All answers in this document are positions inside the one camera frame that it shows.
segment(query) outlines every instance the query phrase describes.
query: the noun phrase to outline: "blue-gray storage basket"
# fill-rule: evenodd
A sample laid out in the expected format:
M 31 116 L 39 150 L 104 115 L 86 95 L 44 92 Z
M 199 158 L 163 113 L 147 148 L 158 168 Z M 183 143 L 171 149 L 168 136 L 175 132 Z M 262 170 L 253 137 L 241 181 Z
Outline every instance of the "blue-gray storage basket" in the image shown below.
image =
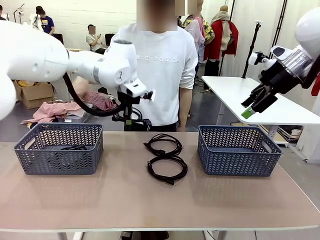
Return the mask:
M 86 150 L 61 150 L 75 145 Z M 103 152 L 103 126 L 38 123 L 14 151 L 28 175 L 91 175 Z
M 259 127 L 200 125 L 198 153 L 208 175 L 269 177 L 283 152 Z

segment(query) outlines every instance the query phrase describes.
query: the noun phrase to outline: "white sweatshirt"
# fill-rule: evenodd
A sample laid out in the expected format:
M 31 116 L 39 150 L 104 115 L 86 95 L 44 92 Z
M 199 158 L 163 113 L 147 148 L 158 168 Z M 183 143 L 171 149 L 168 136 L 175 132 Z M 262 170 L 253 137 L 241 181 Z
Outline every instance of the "white sweatshirt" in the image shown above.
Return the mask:
M 193 89 L 198 54 L 193 37 L 177 26 L 177 31 L 157 34 L 138 31 L 132 23 L 120 28 L 112 38 L 134 44 L 137 75 L 149 91 L 155 90 L 154 102 L 141 100 L 135 108 L 152 126 L 165 126 L 178 121 L 179 87 Z

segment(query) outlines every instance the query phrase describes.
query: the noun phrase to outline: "blue t-shirt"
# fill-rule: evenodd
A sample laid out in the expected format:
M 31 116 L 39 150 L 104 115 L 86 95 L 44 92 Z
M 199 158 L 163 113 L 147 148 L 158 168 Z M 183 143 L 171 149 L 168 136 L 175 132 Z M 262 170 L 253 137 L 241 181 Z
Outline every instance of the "blue t-shirt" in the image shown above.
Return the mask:
M 55 26 L 54 21 L 49 16 L 45 16 L 45 18 L 41 17 L 40 19 L 41 19 L 43 31 L 49 34 L 51 32 L 51 27 Z

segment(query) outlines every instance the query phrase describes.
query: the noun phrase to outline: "pink checkered cloth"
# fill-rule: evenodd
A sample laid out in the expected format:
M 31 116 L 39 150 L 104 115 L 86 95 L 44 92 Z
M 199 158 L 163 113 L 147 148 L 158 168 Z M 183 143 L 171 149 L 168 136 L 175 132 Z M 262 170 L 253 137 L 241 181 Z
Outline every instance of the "pink checkered cloth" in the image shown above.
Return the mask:
M 114 109 L 116 105 L 105 95 L 89 91 L 84 100 L 97 108 L 106 111 Z M 33 114 L 33 119 L 24 120 L 21 124 L 28 123 L 51 123 L 56 116 L 67 114 L 70 111 L 77 111 L 81 107 L 76 102 L 69 103 L 47 103 L 44 102 L 41 107 Z

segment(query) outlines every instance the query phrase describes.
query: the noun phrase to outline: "basket rim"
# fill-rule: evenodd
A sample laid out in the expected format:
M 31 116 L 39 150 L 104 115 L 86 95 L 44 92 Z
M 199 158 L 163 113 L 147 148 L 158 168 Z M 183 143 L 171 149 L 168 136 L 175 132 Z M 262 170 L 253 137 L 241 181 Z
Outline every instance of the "basket rim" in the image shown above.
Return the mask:
M 240 151 L 213 151 L 210 150 L 207 146 L 206 141 L 204 140 L 204 136 L 202 134 L 201 128 L 203 127 L 210 127 L 210 128 L 224 128 L 224 129 L 256 129 L 258 130 L 260 133 L 262 133 L 264 136 L 266 136 L 271 142 L 272 144 L 275 146 L 275 148 L 279 151 L 279 152 L 240 152 Z M 203 140 L 205 147 L 208 151 L 210 151 L 211 153 L 225 153 L 225 154 L 247 154 L 247 155 L 282 155 L 284 153 L 284 151 L 264 132 L 261 130 L 260 127 L 258 126 L 227 126 L 227 125 L 199 125 L 198 127 L 199 129 L 199 136 L 201 136 L 201 139 Z
M 99 126 L 101 127 L 100 133 L 99 135 L 102 135 L 103 131 L 104 131 L 104 126 L 102 124 L 96 124 L 96 123 L 72 123 L 72 122 L 40 122 L 38 123 L 35 127 L 33 127 L 30 131 L 28 131 L 18 142 L 17 144 L 13 147 L 13 150 L 15 152 L 85 152 L 85 153 L 89 153 L 95 150 L 95 148 L 97 147 L 98 141 L 96 141 L 96 143 L 94 144 L 94 147 L 92 149 L 89 150 L 57 150 L 57 149 L 17 149 L 17 147 L 22 143 L 22 141 L 30 134 L 32 134 L 33 132 L 36 131 L 37 128 L 39 128 L 40 126 L 43 125 L 86 125 L 86 126 Z

